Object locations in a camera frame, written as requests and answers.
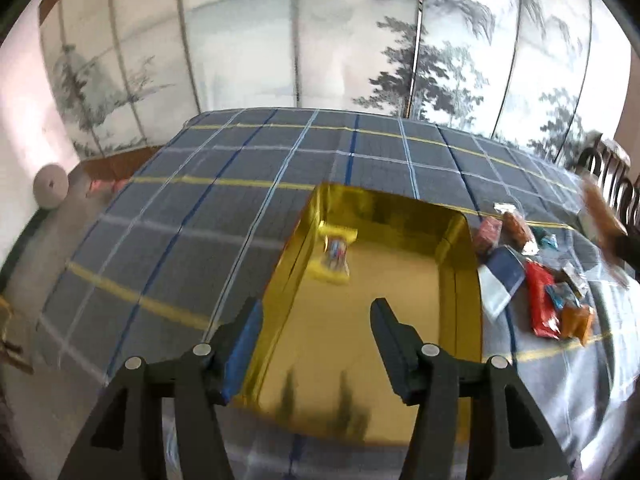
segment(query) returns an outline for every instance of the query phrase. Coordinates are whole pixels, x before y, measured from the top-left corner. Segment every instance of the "plastic bag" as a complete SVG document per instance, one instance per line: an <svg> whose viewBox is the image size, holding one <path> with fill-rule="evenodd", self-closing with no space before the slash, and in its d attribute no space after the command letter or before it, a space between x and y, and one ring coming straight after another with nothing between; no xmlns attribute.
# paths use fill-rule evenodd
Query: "plastic bag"
<svg viewBox="0 0 640 480"><path fill-rule="evenodd" d="M591 335L591 325L595 316L594 310L588 306L565 306L561 313L562 339L577 337L585 346Z"/></svg>
<svg viewBox="0 0 640 480"><path fill-rule="evenodd" d="M478 269L482 307L494 322L524 281L524 268L510 247L500 246Z"/></svg>
<svg viewBox="0 0 640 480"><path fill-rule="evenodd" d="M324 252L313 258L306 269L318 280L347 283L350 276L347 247L358 237L358 230L320 222L318 236L324 239Z"/></svg>
<svg viewBox="0 0 640 480"><path fill-rule="evenodd" d="M536 237L536 241L540 247L548 247L555 249L556 251L558 250L558 240L556 239L556 235L551 234L543 227L532 227L531 231Z"/></svg>
<svg viewBox="0 0 640 480"><path fill-rule="evenodd" d="M579 300L582 300L589 291L589 283L585 275L575 270L571 262L567 262L562 266L557 281L567 282Z"/></svg>
<svg viewBox="0 0 640 480"><path fill-rule="evenodd" d="M527 288L529 289L529 313L531 328L538 337L560 339L560 323L551 298L545 291L553 285L554 277L536 262L525 263Z"/></svg>
<svg viewBox="0 0 640 480"><path fill-rule="evenodd" d="M545 290L556 310L562 310L567 304L569 306L578 306L578 300L568 283L545 285Z"/></svg>
<svg viewBox="0 0 640 480"><path fill-rule="evenodd" d="M500 241L502 220L487 216L482 220L478 232L474 236L474 249L477 254L486 254L494 249Z"/></svg>
<svg viewBox="0 0 640 480"><path fill-rule="evenodd" d="M539 249L536 237L531 232L524 217L517 211L516 206L496 203L494 204L494 209L498 213L502 213L502 224L516 243L516 248L526 256L538 254Z"/></svg>

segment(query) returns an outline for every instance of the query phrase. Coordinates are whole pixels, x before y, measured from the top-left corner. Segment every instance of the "reflective gold foil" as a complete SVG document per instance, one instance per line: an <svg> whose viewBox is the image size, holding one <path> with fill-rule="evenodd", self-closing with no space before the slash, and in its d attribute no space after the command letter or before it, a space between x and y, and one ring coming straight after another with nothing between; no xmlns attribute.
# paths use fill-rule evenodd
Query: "reflective gold foil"
<svg viewBox="0 0 640 480"><path fill-rule="evenodd" d="M350 282L305 273L320 221L358 230ZM323 183L302 211L263 297L264 323L236 399L297 433L407 444L417 406L393 393L369 323L386 297L398 320L456 357L481 359L478 264L465 216L399 195ZM460 439L469 403L460 402Z"/></svg>

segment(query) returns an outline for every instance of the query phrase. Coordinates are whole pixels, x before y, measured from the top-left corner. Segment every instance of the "white wall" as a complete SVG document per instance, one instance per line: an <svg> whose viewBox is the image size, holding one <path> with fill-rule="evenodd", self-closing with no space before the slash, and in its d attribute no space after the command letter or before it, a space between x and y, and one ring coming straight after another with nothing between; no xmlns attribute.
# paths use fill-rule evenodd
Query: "white wall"
<svg viewBox="0 0 640 480"><path fill-rule="evenodd" d="M51 94L32 0L0 46L0 265L38 206L33 177L55 162L70 172L78 155Z"/></svg>
<svg viewBox="0 0 640 480"><path fill-rule="evenodd" d="M631 51L629 88L614 140L631 157L629 178L635 182L640 174L640 59Z"/></svg>

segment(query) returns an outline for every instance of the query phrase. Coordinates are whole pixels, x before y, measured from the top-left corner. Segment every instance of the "table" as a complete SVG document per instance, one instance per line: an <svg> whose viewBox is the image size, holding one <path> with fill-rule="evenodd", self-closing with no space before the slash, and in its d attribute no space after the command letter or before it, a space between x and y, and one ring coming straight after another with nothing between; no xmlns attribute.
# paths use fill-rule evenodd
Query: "table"
<svg viewBox="0 0 640 480"><path fill-rule="evenodd" d="M485 356L514 362L575 458L607 410L632 391L640 286L616 285L580 234L577 176L432 124L288 108L197 116L87 233L43 310L40 351L53 365L73 369L78 387L95 396L128 356L173 358L206 339L233 319L245 297L260 296L297 214L323 180L447 205L471 227L495 213L495 202L514 203L530 224L556 234L560 251L542 251L543 261L569 260L590 281L587 302L598 320L587 347L536 338L525 287L494 323L484 320L483 346ZM404 457L401 448L291 435L233 408L221 410L220 419L238 478L394 478ZM165 423L171 434L170 410ZM169 438L169 455L174 445Z"/></svg>

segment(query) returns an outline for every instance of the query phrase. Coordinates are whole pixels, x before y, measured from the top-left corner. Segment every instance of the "chair backrest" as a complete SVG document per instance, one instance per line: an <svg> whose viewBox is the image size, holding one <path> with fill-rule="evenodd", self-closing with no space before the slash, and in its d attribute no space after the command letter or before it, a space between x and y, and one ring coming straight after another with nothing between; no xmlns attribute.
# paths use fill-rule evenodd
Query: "chair backrest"
<svg viewBox="0 0 640 480"><path fill-rule="evenodd" d="M615 140L603 139L602 135L596 137L593 147L602 156L604 165L600 175L600 189L609 205L617 210L622 184L631 167L631 158Z"/></svg>
<svg viewBox="0 0 640 480"><path fill-rule="evenodd" d="M639 226L640 192L627 176L629 156L616 142L596 138L593 146L582 150L576 167L588 171L596 178L604 199L628 232L632 227Z"/></svg>

